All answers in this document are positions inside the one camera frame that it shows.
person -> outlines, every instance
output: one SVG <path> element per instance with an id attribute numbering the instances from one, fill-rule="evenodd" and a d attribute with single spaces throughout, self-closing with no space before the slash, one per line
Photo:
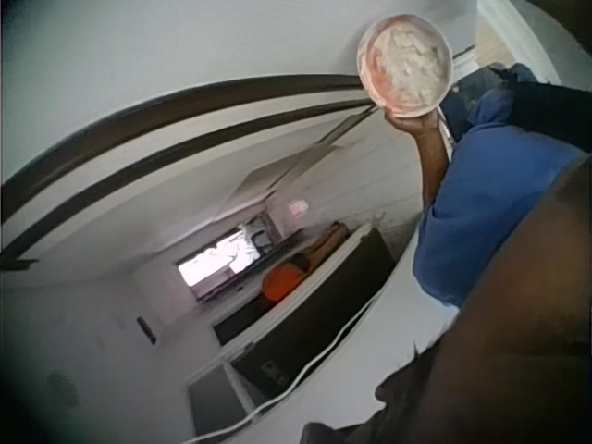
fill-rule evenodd
<path id="1" fill-rule="evenodd" d="M 449 161 L 438 112 L 403 119 L 423 175 L 425 211 L 413 273 L 430 296 L 461 307 L 487 264 L 559 173 L 583 154 L 578 147 L 509 122 L 514 91 L 487 92 Z"/>
<path id="2" fill-rule="evenodd" d="M 590 442 L 592 157 L 567 166 L 366 423 L 302 444 Z"/>

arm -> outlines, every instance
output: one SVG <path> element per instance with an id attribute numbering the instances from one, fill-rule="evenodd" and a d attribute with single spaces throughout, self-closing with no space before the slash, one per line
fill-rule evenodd
<path id="1" fill-rule="evenodd" d="M 389 113 L 385 117 L 397 130 L 411 134 L 417 143 L 422 167 L 424 206 L 428 207 L 436 199 L 449 165 L 446 145 L 439 129 L 438 111 L 417 118 L 397 118 Z"/>

window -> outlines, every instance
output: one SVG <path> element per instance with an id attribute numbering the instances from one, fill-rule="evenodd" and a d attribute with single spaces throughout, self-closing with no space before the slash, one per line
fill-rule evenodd
<path id="1" fill-rule="evenodd" d="M 235 230 L 215 244 L 200 250 L 191 259 L 182 261 L 178 268 L 190 287 L 195 288 L 200 282 L 204 282 L 203 288 L 198 291 L 204 294 L 240 273 L 258 258 L 259 253 L 245 238 L 242 230 Z M 206 280 L 213 278 L 216 279 L 210 285 L 205 285 Z"/>

floor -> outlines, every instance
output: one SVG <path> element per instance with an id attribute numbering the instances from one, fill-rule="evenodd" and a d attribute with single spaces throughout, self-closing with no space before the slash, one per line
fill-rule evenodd
<path id="1" fill-rule="evenodd" d="M 515 62 L 510 50 L 481 15 L 477 23 L 476 61 L 481 68 L 494 62 L 509 68 Z"/>

orange object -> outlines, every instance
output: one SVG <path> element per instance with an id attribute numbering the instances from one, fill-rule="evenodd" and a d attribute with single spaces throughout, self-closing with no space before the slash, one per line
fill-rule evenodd
<path id="1" fill-rule="evenodd" d="M 314 244 L 273 268 L 263 279 L 265 298 L 273 303 L 280 302 L 323 264 L 349 235 L 345 225 L 335 223 Z"/>
<path id="2" fill-rule="evenodd" d="M 285 262 L 271 270 L 263 279 L 263 293 L 271 302 L 280 302 L 306 278 L 296 265 Z"/>

